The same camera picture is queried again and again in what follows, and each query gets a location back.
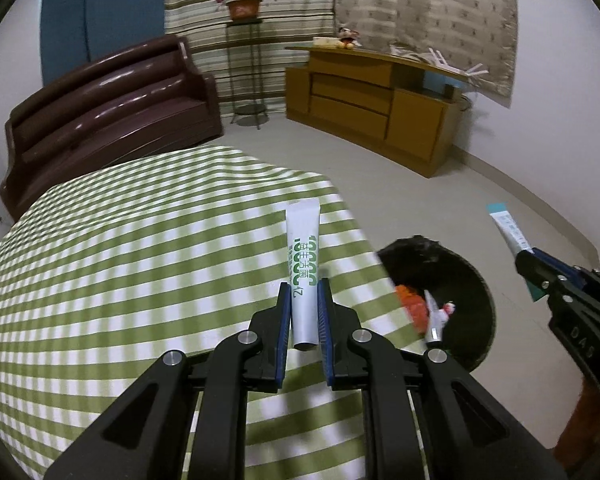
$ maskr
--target potted plant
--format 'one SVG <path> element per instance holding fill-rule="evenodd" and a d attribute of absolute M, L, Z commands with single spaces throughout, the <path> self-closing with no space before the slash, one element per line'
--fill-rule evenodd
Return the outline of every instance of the potted plant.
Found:
<path fill-rule="evenodd" d="M 248 20 L 256 18 L 260 11 L 262 0 L 216 0 L 220 5 L 229 7 L 229 15 L 232 20 Z"/>

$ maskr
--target sofa backrest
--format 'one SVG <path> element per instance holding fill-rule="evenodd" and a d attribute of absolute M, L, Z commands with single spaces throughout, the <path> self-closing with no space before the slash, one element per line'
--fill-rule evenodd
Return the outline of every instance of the sofa backrest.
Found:
<path fill-rule="evenodd" d="M 183 41 L 168 35 L 126 48 L 68 73 L 19 104 L 7 124 L 15 162 L 34 171 L 90 133 L 183 94 Z"/>

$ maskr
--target black basket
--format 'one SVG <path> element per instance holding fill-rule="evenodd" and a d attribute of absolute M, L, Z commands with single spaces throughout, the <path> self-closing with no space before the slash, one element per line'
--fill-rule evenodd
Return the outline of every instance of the black basket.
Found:
<path fill-rule="evenodd" d="M 378 252 L 395 285 L 427 289 L 442 307 L 456 311 L 446 324 L 442 346 L 468 371 L 486 357 L 496 330 L 493 298 L 487 284 L 462 256 L 423 236 L 401 238 Z"/>

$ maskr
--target orange flower pot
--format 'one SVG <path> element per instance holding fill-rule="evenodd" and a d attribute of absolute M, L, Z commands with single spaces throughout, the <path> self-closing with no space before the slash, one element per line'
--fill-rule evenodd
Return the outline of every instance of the orange flower pot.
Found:
<path fill-rule="evenodd" d="M 226 4 L 232 20 L 249 20 L 257 18 L 261 0 L 234 0 Z"/>

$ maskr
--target brown leather sofa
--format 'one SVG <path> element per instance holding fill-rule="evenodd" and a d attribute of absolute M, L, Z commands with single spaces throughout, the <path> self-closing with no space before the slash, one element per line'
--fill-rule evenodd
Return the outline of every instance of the brown leather sofa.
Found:
<path fill-rule="evenodd" d="M 167 35 L 84 65 L 16 106 L 0 196 L 17 220 L 45 191 L 107 166 L 222 135 L 216 82 Z"/>

